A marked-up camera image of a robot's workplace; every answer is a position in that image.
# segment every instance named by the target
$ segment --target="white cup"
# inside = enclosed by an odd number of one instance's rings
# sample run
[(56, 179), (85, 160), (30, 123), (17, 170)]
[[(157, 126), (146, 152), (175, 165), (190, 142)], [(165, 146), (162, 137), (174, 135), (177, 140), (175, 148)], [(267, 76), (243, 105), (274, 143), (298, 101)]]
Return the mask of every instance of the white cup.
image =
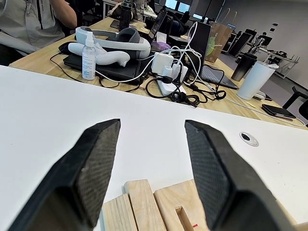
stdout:
[(279, 66), (276, 64), (268, 65), (257, 61), (248, 73), (241, 88), (238, 90), (237, 96), (244, 100), (251, 100), (278, 67)]

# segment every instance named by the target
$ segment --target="office desk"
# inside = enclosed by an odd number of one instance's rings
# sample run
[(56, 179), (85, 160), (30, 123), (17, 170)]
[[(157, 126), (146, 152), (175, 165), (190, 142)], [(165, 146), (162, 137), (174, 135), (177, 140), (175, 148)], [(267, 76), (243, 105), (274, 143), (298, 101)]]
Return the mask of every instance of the office desk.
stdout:
[[(117, 31), (114, 28), (110, 27), (110, 24), (112, 23), (113, 19), (112, 18), (105, 18), (104, 20), (94, 24), (91, 26), (92, 29), (100, 29), (100, 30), (110, 30), (110, 31)], [(149, 30), (145, 29), (143, 27), (144, 23), (142, 22), (137, 22), (135, 24), (133, 24), (134, 26), (137, 27), (137, 29), (139, 31), (142, 32), (148, 32)], [(12, 63), (10, 66), (11, 67), (16, 67), (16, 68), (20, 68), (23, 70), (29, 70), (29, 71), (33, 71), (33, 72), (38, 72), (38, 73), (42, 73), (42, 74), (47, 74), (47, 75), (51, 75), (51, 76), (55, 76), (55, 77), (61, 77), (61, 78), (67, 78), (70, 79), (69, 77), (67, 77), (62, 70), (57, 67), (55, 64), (53, 64), (49, 58), (55, 54), (57, 54), (59, 52), (58, 47), (63, 44), (64, 42), (68, 42), (68, 41), (73, 41), (74, 40), (74, 35), (68, 36), (60, 41), (55, 42), (54, 44), (51, 44), (35, 53), (32, 53), (14, 63)], [(81, 81), (84, 81), (85, 83), (89, 83), (89, 84), (93, 84), (93, 85), (97, 85), (99, 86), (99, 79), (98, 77), (95, 78), (95, 80), (93, 81), (85, 81), (82, 79), (81, 76), (81, 72), (74, 70), (70, 67), (67, 67), (63, 64), (63, 58), (65, 58), (66, 55), (58, 55), (55, 58), (53, 58), (53, 60), (58, 63), (70, 76), (79, 79)], [(229, 68), (228, 66), (226, 66), (221, 60), (217, 59), (215, 63), (210, 63), (210, 62), (206, 62), (207, 64), (218, 68), (218, 69), (222, 69), (224, 70), (225, 74), (227, 77), (231, 77), (233, 74), (233, 70), (231, 68)], [(236, 85), (241, 86), (241, 84), (243, 83), (243, 80), (241, 82), (234, 82)], [(103, 80), (103, 84), (104, 86), (110, 87), (110, 86), (115, 86), (116, 83), (106, 80)], [(200, 86), (201, 88), (208, 90), (207, 87), (205, 86)], [(130, 90), (135, 88), (135, 86), (131, 86), (128, 84), (120, 84), (117, 88), (117, 90), (122, 90), (122, 91), (126, 91), (126, 90)], [(157, 86), (156, 83), (152, 83), (150, 85), (150, 91), (153, 94), (156, 95), (160, 95), (160, 90)], [(186, 89), (188, 94), (197, 94), (196, 92), (193, 92), (191, 89), (188, 89), (184, 86), (184, 88)], [(247, 101), (240, 99), (239, 97), (236, 96), (236, 90), (232, 90), (229, 88), (225, 88), (225, 87), (220, 87), (219, 89), (225, 90), (227, 93), (227, 97), (230, 100), (233, 100), (237, 103), (240, 103), (242, 105), (251, 107), (250, 105), (247, 104)], [(138, 95), (143, 95), (143, 96), (148, 96), (147, 93), (142, 90), (141, 88), (139, 88), (138, 90), (133, 91), (132, 93), (138, 94)], [(269, 101), (257, 101), (257, 100), (250, 100), (249, 101), (252, 105), (254, 105), (255, 107), (257, 107), (258, 110), (262, 111), (261, 109), (261, 105), (263, 103), (265, 104), (270, 104), (273, 106), (278, 106), (278, 104), (276, 104), (275, 102), (269, 102)], [(249, 109), (243, 108), (241, 106), (237, 106), (233, 103), (231, 103), (230, 101), (224, 99), (221, 101), (209, 101), (208, 103), (201, 103), (199, 104), (199, 107), (201, 108), (206, 108), (206, 109), (211, 109), (211, 110), (215, 110), (215, 111), (220, 111), (220, 112), (225, 112), (225, 113), (230, 113), (233, 115), (238, 115), (238, 116), (244, 116), (244, 117), (248, 117), (248, 118), (253, 118), (253, 119), (259, 119), (259, 120), (263, 120), (263, 121), (268, 121), (271, 123), (277, 123), (277, 124), (283, 124), (283, 125), (287, 125), (290, 126), (284, 122), (281, 122), (279, 120), (276, 120), (274, 118), (268, 117), (266, 115), (262, 115), (260, 113), (251, 111)], [(295, 124), (300, 124), (299, 121), (295, 120), (294, 121)]]
[(274, 57), (280, 58), (280, 59), (282, 59), (282, 60), (285, 60), (285, 61), (289, 62), (289, 64), (291, 64), (291, 68), (289, 68), (289, 70), (287, 71), (287, 73), (285, 73), (285, 75), (282, 75), (281, 73), (280, 73), (280, 75), (278, 75), (278, 76), (281, 77), (282, 79), (285, 79), (285, 78), (288, 76), (288, 74), (290, 73), (290, 71), (292, 70), (292, 68), (293, 68), (296, 64), (298, 64), (298, 62), (295, 61), (295, 60), (288, 59), (288, 58), (284, 58), (284, 57), (281, 57), (280, 55), (273, 54), (273, 53), (269, 52), (268, 50), (266, 50), (266, 49), (264, 49), (264, 48), (259, 48), (259, 51), (262, 51), (262, 52), (264, 52), (264, 53), (267, 54), (267, 57), (266, 57), (266, 59), (265, 59), (265, 61), (264, 61), (265, 63), (266, 63), (266, 61), (267, 61), (271, 56), (274, 56)]
[[(193, 178), (184, 121), (220, 130), (294, 218), (308, 221), (308, 132), (0, 66), (0, 230), (6, 230), (50, 167), (82, 132), (121, 120), (105, 202), (129, 180), (152, 190)], [(248, 132), (258, 147), (247, 145)]]

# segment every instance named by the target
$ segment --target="wooden block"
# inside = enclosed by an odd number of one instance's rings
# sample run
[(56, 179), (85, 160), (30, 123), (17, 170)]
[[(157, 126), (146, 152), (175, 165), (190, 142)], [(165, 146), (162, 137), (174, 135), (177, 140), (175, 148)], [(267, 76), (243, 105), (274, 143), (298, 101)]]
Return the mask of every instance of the wooden block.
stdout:
[(103, 218), (106, 231), (137, 231), (128, 194), (103, 204)]
[(295, 228), (296, 228), (297, 231), (308, 231), (308, 222), (303, 223), (303, 224), (299, 224), (299, 225), (295, 225)]
[(139, 231), (166, 231), (148, 180), (128, 181), (124, 184), (129, 194)]
[(209, 230), (194, 180), (157, 190), (154, 197), (168, 231)]

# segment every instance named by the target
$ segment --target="wall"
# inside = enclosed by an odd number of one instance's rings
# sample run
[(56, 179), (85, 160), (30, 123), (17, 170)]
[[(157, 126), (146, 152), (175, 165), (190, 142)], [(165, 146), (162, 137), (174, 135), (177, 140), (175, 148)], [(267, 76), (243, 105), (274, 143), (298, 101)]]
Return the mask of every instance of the wall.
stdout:
[[(281, 2), (271, 0), (226, 0), (221, 11), (231, 8), (229, 16), (223, 23), (231, 23), (236, 32), (247, 28), (256, 29), (259, 33), (267, 32), (273, 40), (268, 48), (285, 51), (288, 57), (300, 56), (297, 64), (290, 72), (289, 78), (308, 89), (308, 2)], [(278, 23), (274, 33), (269, 29), (271, 24)]]

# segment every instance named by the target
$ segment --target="spray bottle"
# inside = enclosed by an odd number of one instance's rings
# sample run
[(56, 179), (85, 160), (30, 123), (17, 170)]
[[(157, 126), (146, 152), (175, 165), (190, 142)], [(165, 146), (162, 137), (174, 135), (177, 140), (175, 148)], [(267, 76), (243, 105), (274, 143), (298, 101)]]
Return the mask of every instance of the spray bottle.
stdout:
[(82, 49), (82, 77), (86, 80), (94, 80), (95, 78), (95, 58), (93, 32), (88, 31), (86, 45)]

